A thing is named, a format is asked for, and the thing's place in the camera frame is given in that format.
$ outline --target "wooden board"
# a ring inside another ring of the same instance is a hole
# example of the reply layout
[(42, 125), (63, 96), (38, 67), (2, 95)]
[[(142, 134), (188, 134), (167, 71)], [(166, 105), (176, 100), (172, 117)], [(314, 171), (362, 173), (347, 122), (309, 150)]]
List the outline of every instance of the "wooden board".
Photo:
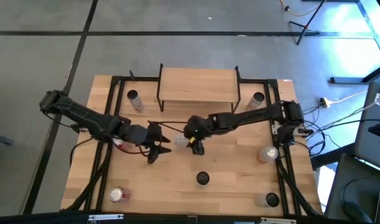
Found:
[(164, 101), (236, 103), (238, 101), (236, 71), (163, 68), (159, 98)]
[[(90, 108), (98, 112), (104, 111), (110, 79), (110, 76), (95, 77), (88, 102)], [(206, 117), (210, 113), (230, 111), (229, 105), (222, 103), (180, 102), (172, 103), (169, 110), (160, 112), (155, 97), (157, 82), (126, 82), (124, 96), (132, 89), (139, 92), (145, 111), (135, 112), (124, 97), (120, 115), (131, 119), (134, 124), (147, 126), (147, 120), (186, 121), (193, 114)], [(244, 111), (246, 103), (256, 91), (263, 93), (262, 85), (241, 84), (243, 100), (238, 106), (237, 113)], [(294, 87), (290, 80), (279, 80), (279, 91), (282, 100), (295, 100)], [(181, 124), (172, 124), (172, 126), (183, 128)], [(165, 127), (162, 130), (165, 136), (174, 141), (177, 132)], [(82, 133), (78, 141), (86, 138), (88, 134)], [(305, 143), (302, 138), (297, 138), (296, 141)], [(193, 155), (191, 149), (175, 147), (170, 143), (164, 146), (171, 148), (172, 152), (160, 155), (155, 163), (150, 165), (141, 155), (125, 154), (114, 148), (103, 211), (282, 216), (281, 204), (276, 208), (261, 208), (253, 203), (256, 193), (275, 192), (280, 195), (275, 164), (265, 164), (257, 160), (259, 151), (271, 144), (270, 127), (266, 121), (241, 126), (224, 136), (208, 138), (204, 141), (204, 156)], [(62, 208), (69, 206), (86, 186), (95, 147), (96, 143), (93, 141), (76, 149)], [(312, 207), (321, 212), (308, 151), (297, 145), (291, 146), (290, 150), (297, 186)], [(200, 171), (209, 173), (208, 185), (197, 184), (196, 175)], [(110, 201), (110, 191), (116, 186), (132, 190), (130, 201), (126, 203)], [(289, 188), (287, 188), (287, 198), (290, 211), (293, 213), (293, 200)]]

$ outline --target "concrete floor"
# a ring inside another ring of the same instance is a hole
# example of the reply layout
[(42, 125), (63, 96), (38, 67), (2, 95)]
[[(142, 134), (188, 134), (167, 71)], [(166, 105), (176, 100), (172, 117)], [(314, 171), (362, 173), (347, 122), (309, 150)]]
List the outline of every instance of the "concrete floor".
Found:
[[(380, 35), (378, 4), (362, 2)], [(299, 13), (318, 4), (286, 3)], [(0, 0), (0, 30), (82, 30), (90, 5), (90, 0)], [(284, 13), (278, 0), (104, 0), (98, 3), (91, 30), (297, 31), (287, 22), (306, 23), (308, 18)], [(370, 32), (355, 3), (326, 3), (311, 27)], [(12, 147), (0, 145), (0, 216), (21, 210), (50, 127), (38, 103), (47, 90), (63, 88), (78, 41), (79, 37), (0, 36), (0, 134), (15, 140)], [(156, 76), (161, 62), (169, 67), (238, 65), (244, 78), (293, 79), (302, 107), (309, 108), (320, 97), (334, 100), (367, 88), (330, 85), (329, 77), (363, 77), (380, 66), (380, 49), (370, 38), (306, 37), (300, 46), (294, 41), (292, 37), (88, 37), (70, 96), (86, 103), (94, 75), (128, 75), (131, 69), (135, 75)], [(321, 110), (317, 124), (354, 111), (363, 106), (364, 98), (361, 94)], [(344, 146), (354, 141), (357, 126), (337, 127), (327, 134)], [(343, 132), (352, 138), (344, 138)], [(34, 212), (60, 208), (76, 139), (73, 131), (60, 127)], [(334, 148), (328, 141), (326, 150)]]

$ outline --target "red soda can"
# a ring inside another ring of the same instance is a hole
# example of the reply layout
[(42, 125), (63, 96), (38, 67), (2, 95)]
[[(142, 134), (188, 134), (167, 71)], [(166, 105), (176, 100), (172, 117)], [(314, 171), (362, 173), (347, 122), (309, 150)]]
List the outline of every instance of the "red soda can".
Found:
[(111, 201), (112, 202), (123, 202), (130, 199), (132, 192), (129, 189), (124, 189), (122, 187), (115, 187), (111, 191)]

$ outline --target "tripod stand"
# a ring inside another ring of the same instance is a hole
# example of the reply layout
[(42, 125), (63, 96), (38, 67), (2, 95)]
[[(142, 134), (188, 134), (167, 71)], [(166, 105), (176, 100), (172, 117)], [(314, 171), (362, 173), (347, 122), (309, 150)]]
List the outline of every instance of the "tripod stand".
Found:
[(289, 21), (290, 24), (295, 24), (302, 29), (302, 33), (299, 37), (299, 39), (297, 40), (296, 42), (296, 45), (299, 45), (300, 44), (300, 41), (302, 40), (303, 36), (306, 34), (306, 31), (308, 31), (308, 25), (310, 25), (310, 23), (312, 22), (312, 20), (314, 19), (315, 15), (317, 15), (318, 11), (321, 9), (322, 5), (326, 2), (327, 0), (322, 0), (320, 5), (317, 7), (317, 9), (315, 10), (315, 12), (313, 13), (313, 16), (310, 18), (310, 20), (307, 22), (306, 25), (302, 25), (302, 24), (298, 24), (297, 22), (294, 22), (294, 21)]

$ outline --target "wooden table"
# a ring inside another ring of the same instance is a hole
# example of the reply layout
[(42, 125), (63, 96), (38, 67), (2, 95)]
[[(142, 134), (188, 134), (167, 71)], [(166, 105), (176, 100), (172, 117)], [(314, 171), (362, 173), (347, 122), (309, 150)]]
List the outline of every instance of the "wooden table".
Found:
[[(103, 113), (111, 76), (95, 76), (87, 107)], [(291, 80), (278, 80), (280, 98), (296, 100)], [(256, 91), (264, 92), (260, 84), (240, 84), (241, 100), (237, 113), (244, 111), (250, 97)], [(145, 106), (143, 113), (137, 113), (126, 98), (129, 90), (137, 90)], [(169, 104), (169, 110), (160, 112), (156, 100), (157, 82), (125, 82), (120, 116), (129, 118), (133, 124), (147, 126), (151, 121), (187, 121), (197, 114), (207, 117), (210, 113), (230, 111), (229, 105), (222, 103), (177, 102)], [(183, 124), (173, 124), (183, 128)], [(164, 136), (174, 141), (177, 132), (162, 127)], [(282, 207), (261, 208), (253, 202), (254, 194), (275, 192), (279, 195), (277, 171), (274, 163), (265, 164), (257, 160), (259, 151), (272, 144), (269, 122), (241, 126), (224, 136), (213, 136), (204, 141), (205, 155), (196, 156), (190, 148), (178, 148), (173, 143), (164, 144), (172, 149), (162, 154), (150, 165), (141, 155), (129, 155), (114, 148), (109, 166), (103, 211), (119, 213), (163, 213), (197, 215), (244, 215), (283, 216)], [(81, 133), (78, 142), (89, 138)], [(296, 141), (305, 140), (296, 137)], [(61, 203), (68, 207), (89, 181), (97, 143), (90, 141), (75, 151), (72, 167)], [(290, 147), (296, 183), (312, 207), (321, 212), (317, 188), (306, 148), (298, 145)], [(208, 185), (196, 182), (196, 175), (206, 171), (210, 175)], [(110, 191), (121, 186), (132, 190), (132, 197), (126, 203), (110, 201)], [(96, 188), (92, 208), (95, 207)], [(287, 187), (289, 209), (294, 213), (293, 200)]]

